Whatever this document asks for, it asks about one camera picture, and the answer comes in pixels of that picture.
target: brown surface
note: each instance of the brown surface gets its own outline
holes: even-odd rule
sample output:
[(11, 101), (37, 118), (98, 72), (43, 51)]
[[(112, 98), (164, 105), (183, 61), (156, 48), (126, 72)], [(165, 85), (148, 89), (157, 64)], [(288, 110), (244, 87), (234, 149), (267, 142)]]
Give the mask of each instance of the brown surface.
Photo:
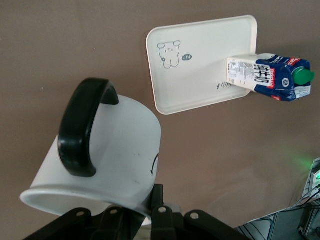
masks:
[[(0, 3), (0, 233), (22, 239), (55, 219), (19, 195), (32, 183), (66, 104), (87, 77), (158, 117), (157, 182), (165, 201), (235, 227), (286, 208), (320, 157), (318, 0), (16, 1)], [(312, 94), (295, 102), (248, 96), (173, 115), (154, 106), (145, 41), (159, 26), (253, 15), (258, 53), (311, 61)]]

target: tray logo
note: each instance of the tray logo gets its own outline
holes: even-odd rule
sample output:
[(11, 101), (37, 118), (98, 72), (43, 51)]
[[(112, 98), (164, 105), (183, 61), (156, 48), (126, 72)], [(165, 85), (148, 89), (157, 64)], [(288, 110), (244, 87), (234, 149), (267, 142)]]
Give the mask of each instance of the tray logo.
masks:
[(191, 60), (191, 59), (192, 59), (192, 55), (189, 54), (189, 53), (182, 56), (182, 60), (183, 60), (183, 61), (189, 61), (189, 60)]
[(159, 55), (165, 69), (179, 65), (180, 44), (179, 40), (158, 44)]

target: black mug handle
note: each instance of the black mug handle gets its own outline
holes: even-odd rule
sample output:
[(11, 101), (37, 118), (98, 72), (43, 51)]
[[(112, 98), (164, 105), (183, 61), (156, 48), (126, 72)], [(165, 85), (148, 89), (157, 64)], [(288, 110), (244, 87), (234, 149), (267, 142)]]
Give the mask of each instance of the black mug handle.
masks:
[(89, 143), (100, 103), (119, 103), (114, 86), (109, 80), (87, 78), (77, 87), (65, 110), (58, 135), (58, 152), (71, 175), (92, 177), (97, 172), (91, 162)]

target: mug rim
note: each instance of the mug rim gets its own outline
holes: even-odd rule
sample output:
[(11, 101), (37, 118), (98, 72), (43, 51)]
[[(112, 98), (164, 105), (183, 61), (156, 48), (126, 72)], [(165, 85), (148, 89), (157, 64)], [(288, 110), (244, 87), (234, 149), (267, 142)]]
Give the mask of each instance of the mug rim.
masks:
[[(89, 207), (85, 206), (75, 206), (72, 207), (71, 209), (67, 210), (66, 212), (61, 212), (56, 209), (52, 209), (49, 207), (44, 206), (43, 204), (38, 204), (35, 202), (36, 198), (38, 197), (47, 197), (47, 198), (52, 198), (52, 197), (66, 197), (66, 198), (75, 198), (75, 199), (82, 199), (88, 202), (95, 202), (97, 204), (98, 208), (101, 208), (101, 212), (97, 211), (92, 211)], [(57, 215), (57, 216), (62, 216), (66, 214), (68, 211), (75, 209), (75, 208), (87, 208), (91, 211), (93, 216), (101, 214), (103, 211), (105, 211), (109, 206), (111, 205), (116, 205), (124, 208), (131, 209), (132, 211), (135, 211), (139, 214), (142, 214), (145, 216), (145, 220), (142, 223), (142, 226), (147, 226), (151, 224), (151, 211), (148, 210), (146, 207), (144, 207), (142, 204), (138, 206), (134, 206), (132, 203), (129, 202), (124, 202), (124, 201), (115, 201), (113, 199), (105, 199), (106, 196), (103, 196), (102, 194), (98, 192), (90, 192), (90, 195), (88, 194), (88, 191), (83, 191), (83, 190), (70, 190), (70, 189), (64, 189), (63, 186), (59, 186), (57, 188), (56, 186), (39, 186), (39, 187), (32, 187), (28, 190), (25, 190), (20, 194), (20, 200), (34, 208), (49, 214)]]

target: black mark on mug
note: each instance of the black mark on mug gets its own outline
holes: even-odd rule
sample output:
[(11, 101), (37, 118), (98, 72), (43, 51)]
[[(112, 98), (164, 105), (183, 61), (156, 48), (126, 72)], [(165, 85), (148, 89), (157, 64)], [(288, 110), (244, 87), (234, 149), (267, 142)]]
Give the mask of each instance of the black mark on mug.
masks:
[(159, 153), (155, 156), (153, 164), (152, 164), (152, 169), (151, 169), (151, 174), (152, 175), (154, 174), (154, 167), (155, 167), (155, 163), (156, 163), (158, 157), (159, 157)]

